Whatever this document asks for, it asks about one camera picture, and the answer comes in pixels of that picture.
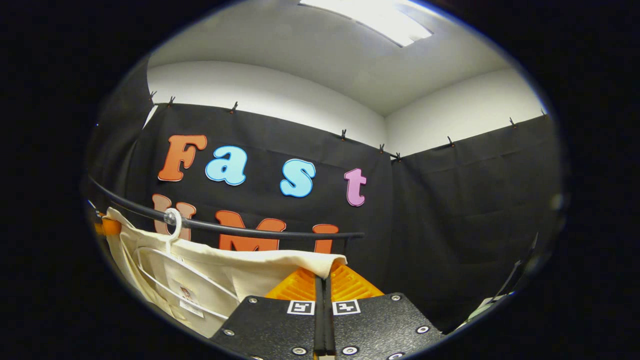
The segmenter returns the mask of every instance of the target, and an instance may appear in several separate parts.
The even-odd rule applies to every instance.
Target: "white wall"
[[[284,72],[220,61],[163,65],[147,72],[154,102],[220,106],[297,122],[378,147],[384,118],[349,97]]]
[[[542,103],[516,70],[489,72],[437,90],[386,117],[385,150],[401,156],[541,116]]]

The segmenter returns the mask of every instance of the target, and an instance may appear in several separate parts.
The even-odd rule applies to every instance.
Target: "cream garment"
[[[180,301],[151,281],[138,266],[172,292],[187,297],[206,310],[229,316],[246,296],[266,295],[298,267],[324,279],[334,261],[347,263],[343,255],[298,250],[228,251],[183,239],[172,242],[170,256],[176,260],[172,261],[157,254],[166,253],[166,242],[172,238],[171,235],[136,229],[113,208],[107,210],[105,218],[122,224],[120,235],[108,236],[107,241],[111,255],[125,278],[148,301],[207,338],[213,336],[225,319]],[[191,267],[202,277],[180,264]],[[225,288],[231,295],[203,277]]]

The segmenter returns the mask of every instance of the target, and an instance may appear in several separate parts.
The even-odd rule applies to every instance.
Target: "clothing tag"
[[[171,289],[178,293],[183,299],[187,299],[197,305],[200,305],[200,303],[198,302],[198,298],[196,297],[196,294],[193,292],[193,290],[187,288],[183,284],[173,279],[169,280],[169,284]],[[204,318],[204,313],[202,311],[182,299],[180,300],[180,307],[194,315],[198,315],[199,317]]]
[[[202,311],[200,311],[200,310],[196,309],[195,307],[187,304],[183,300],[180,300],[180,307],[185,309],[186,311],[189,311],[190,313],[198,315],[199,317],[204,319],[204,314],[202,313]]]

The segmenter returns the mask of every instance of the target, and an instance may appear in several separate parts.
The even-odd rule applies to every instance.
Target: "fluorescent light panel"
[[[301,0],[300,4],[361,22],[400,46],[431,36],[431,32],[394,8],[390,0]]]

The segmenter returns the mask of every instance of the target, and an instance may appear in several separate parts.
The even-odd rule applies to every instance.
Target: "black curtain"
[[[158,173],[173,135],[205,135],[206,146],[195,150],[193,164],[180,166],[180,181],[161,181]],[[237,186],[212,181],[205,168],[221,146],[239,147],[246,153],[246,180]],[[316,168],[312,191],[306,197],[285,196],[280,191],[282,167],[290,159],[309,161]],[[361,206],[347,201],[344,174],[362,171],[366,184]],[[388,154],[339,135],[282,119],[212,106],[160,104],[135,145],[126,182],[127,199],[149,208],[153,194],[169,198],[172,206],[185,202],[196,208],[194,220],[218,224],[217,211],[241,215],[255,229],[265,218],[286,223],[291,232],[311,233],[319,224],[331,224],[341,233],[363,232],[363,239],[334,241],[332,253],[345,254],[349,265],[377,286],[384,279],[392,221],[392,176]],[[136,227],[155,231],[152,220],[132,215]],[[191,241],[218,248],[219,235],[191,230]],[[314,240],[280,240],[279,249],[314,251]]]
[[[147,85],[148,56],[103,100],[86,149],[88,174],[108,190],[124,195],[124,179],[134,144],[153,108]],[[96,187],[83,179],[83,193],[100,211],[110,206]]]
[[[549,245],[558,143],[545,115],[394,160],[384,292],[405,292],[444,332],[496,295],[536,233],[535,253]]]

